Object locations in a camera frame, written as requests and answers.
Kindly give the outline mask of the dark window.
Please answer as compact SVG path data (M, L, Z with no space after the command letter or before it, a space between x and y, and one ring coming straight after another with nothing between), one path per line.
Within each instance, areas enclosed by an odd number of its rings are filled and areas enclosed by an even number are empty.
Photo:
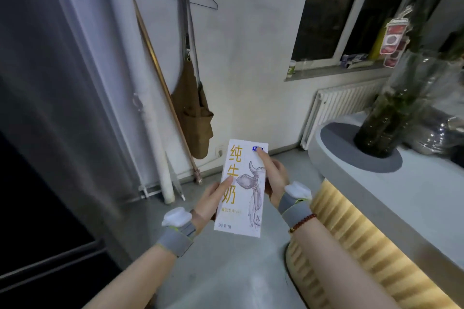
M297 71L338 66L343 55L367 54L404 0L305 0L292 61Z

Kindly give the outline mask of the white rolled paper tube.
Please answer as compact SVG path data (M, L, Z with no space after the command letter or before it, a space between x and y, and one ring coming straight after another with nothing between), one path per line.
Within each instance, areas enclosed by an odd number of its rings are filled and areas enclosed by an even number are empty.
M134 0L110 1L135 90L133 97L140 102L141 116L158 172L161 193L165 204L169 205L175 201L174 188L158 127L153 91L155 89L154 78L144 51Z

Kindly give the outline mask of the white milk carton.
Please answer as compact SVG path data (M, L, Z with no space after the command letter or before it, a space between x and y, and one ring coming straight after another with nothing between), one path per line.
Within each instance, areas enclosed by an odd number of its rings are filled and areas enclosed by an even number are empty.
M215 231L261 237L266 172L258 147L268 152L265 142L229 141L221 181L233 181L217 207Z

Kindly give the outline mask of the person's left hand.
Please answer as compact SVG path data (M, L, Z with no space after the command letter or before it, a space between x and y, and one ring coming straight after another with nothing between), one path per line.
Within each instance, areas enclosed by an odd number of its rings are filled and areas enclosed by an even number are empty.
M200 234L208 222L213 218L219 203L223 200L211 200L210 186L205 190L200 200L191 211L192 223L195 226L196 234Z

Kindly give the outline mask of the green plant stems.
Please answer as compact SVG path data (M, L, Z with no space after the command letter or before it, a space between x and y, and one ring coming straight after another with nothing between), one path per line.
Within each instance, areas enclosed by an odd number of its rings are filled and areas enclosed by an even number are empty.
M409 43L406 50L411 52L431 51L424 48L422 38L425 35L424 27L430 10L430 0L413 0L411 3L413 10L411 12L410 28L407 33ZM459 30L446 51L437 53L440 57L453 59L456 56L464 55L464 25Z

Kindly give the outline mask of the silver plastic bag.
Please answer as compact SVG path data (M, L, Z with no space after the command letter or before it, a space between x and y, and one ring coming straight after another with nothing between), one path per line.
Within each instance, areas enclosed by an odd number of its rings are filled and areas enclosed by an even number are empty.
M464 119L429 106L406 130L403 145L422 155L443 156L464 169Z

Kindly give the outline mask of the person's right forearm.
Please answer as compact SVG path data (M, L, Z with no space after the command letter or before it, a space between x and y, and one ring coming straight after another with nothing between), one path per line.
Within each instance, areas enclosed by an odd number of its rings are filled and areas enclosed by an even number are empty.
M291 231L333 309L400 309L314 214Z

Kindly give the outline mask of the long wooden stick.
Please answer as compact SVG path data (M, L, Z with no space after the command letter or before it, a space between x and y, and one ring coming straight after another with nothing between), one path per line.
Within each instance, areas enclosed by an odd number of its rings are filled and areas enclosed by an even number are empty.
M181 141L182 147L183 147L183 151L186 154L187 158L189 159L189 163L190 163L190 166L191 166L191 172L193 173L194 182L197 183L198 185L202 185L203 179L202 179L200 170L199 170L199 168L197 167L197 165L196 165L196 163L194 161L194 158L193 158L193 156L192 156L192 154L190 152L190 149L188 147L188 143L187 143L187 141L185 139L181 124L180 124L180 122L178 120L178 117L177 117L177 114L175 112L175 107L173 105L172 98L171 98L168 86L167 86L167 84L165 82L165 78L164 78L162 69L161 69L161 67L159 65L159 61L157 59L157 56L156 56L156 54L154 52L154 48L153 48L153 45L152 45L151 40L149 38L149 34L148 34L148 31L147 31L146 26L144 24L142 14L141 14L141 12L139 10L137 1L133 0L133 4L134 4L134 8L135 8L137 24L138 24L139 30L141 32L141 35L142 35L143 43L144 43L145 47L147 48L147 51L148 51L149 57L151 59L152 65L154 66L154 70L155 70L156 75L158 77L159 84L160 84L160 86L161 86L161 88L163 90L167 106L168 106L168 108L170 110L170 113L171 113L172 121L175 124L176 130L177 130L177 135L178 135L178 137L179 137L179 139Z

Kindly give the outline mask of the grey wristband with white tracker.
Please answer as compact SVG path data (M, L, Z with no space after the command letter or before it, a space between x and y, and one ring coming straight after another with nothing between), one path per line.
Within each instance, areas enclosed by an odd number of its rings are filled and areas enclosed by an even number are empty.
M163 217L161 223L163 233L155 244L171 252L177 258L182 257L196 237L196 227L192 220L193 215L183 207L170 210Z
M302 183L294 181L284 187L277 210L290 229L313 214L311 200L311 190Z

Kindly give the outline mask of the yellow bottle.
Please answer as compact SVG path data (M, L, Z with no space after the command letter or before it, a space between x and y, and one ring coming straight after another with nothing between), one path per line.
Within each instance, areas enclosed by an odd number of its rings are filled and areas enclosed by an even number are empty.
M382 42L383 42L383 39L384 39L384 36L385 36L385 32L386 32L386 24L384 24L378 34L377 34L377 37L375 39L375 42L368 54L368 60L371 60L371 61L377 61L379 59L379 56L380 56L380 49L381 49L381 46L382 46Z

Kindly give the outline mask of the grey round mat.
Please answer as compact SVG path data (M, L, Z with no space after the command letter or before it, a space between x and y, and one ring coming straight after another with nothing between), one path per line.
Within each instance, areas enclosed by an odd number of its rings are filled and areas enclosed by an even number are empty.
M359 126L356 125L332 122L321 129L320 136L333 155L358 169L374 173L393 173L402 167L403 159L396 148L390 156L384 158L359 150L355 144L358 130Z

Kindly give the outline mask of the person's left forearm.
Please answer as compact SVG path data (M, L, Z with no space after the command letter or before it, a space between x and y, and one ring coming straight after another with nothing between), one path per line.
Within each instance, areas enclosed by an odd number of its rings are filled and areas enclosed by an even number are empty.
M144 309L176 260L177 256L166 248L151 247L82 309Z

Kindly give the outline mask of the white radiator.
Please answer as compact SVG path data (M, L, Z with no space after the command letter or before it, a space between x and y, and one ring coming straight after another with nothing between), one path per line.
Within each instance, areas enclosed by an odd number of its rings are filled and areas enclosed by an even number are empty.
M307 150L316 129L333 119L369 108L387 82L387 77L316 91L303 130L300 147Z

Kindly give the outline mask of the stainless steel refrigerator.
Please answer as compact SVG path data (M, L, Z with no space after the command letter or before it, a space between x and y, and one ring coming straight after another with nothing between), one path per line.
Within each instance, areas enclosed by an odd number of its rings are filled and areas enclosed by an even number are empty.
M110 0L0 0L0 309L80 309L151 244Z

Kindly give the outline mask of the clear plastic strip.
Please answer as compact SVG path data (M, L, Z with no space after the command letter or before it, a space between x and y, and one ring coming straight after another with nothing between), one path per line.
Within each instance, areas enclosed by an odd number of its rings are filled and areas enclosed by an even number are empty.
M183 194L183 189L182 189L182 186L181 186L181 182L178 179L177 174L175 173L174 168L171 165L171 162L170 162L169 157L167 155L166 155L166 159L167 159L167 166L168 166L168 169L169 169L173 189L174 189L174 191L177 192L177 194L181 197L181 199L183 201L186 201L186 198L185 198L185 196Z

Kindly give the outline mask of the red hanging tag ornament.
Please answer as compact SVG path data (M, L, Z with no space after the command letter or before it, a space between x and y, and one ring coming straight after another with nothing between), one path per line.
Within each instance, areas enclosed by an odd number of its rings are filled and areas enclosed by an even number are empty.
M395 68L410 41L406 34L410 28L408 15L412 10L412 5L408 5L385 26L385 34L379 50L379 55L384 57L384 67Z

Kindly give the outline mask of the person's right hand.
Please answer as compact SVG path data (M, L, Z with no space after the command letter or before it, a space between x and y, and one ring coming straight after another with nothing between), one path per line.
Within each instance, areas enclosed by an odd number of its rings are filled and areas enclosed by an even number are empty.
M275 163L275 172L266 172L264 192L268 195L271 204L278 209L280 200L285 193L285 186L290 184L287 171L283 164L272 158Z

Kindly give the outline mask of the brown apron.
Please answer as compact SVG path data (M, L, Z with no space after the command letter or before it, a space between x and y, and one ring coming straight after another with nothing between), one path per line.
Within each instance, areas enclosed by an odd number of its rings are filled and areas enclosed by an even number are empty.
M178 0L181 32L181 73L171 95L183 137L191 156L206 158L213 137L210 111L198 67L190 0Z

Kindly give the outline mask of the white and blue book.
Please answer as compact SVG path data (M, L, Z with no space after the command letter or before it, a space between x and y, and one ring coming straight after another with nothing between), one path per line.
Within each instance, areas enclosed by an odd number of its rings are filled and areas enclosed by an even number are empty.
M340 60L340 66L345 69L373 66L374 60L368 59L368 54L344 54Z

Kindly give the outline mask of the tall glass vase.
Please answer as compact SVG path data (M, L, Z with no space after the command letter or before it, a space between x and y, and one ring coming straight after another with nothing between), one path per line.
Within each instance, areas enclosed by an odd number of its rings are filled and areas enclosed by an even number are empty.
M447 59L407 50L356 133L356 147L376 158L391 156L426 107L453 91L463 67L459 55Z

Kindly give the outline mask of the counter with lit wooden slats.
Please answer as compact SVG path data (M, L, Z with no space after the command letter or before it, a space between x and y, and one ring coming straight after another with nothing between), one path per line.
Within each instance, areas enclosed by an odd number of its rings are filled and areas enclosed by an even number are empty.
M464 169L402 148L393 173L345 163L325 147L321 129L360 126L365 116L316 129L308 155L324 181L311 209L404 308L464 309Z

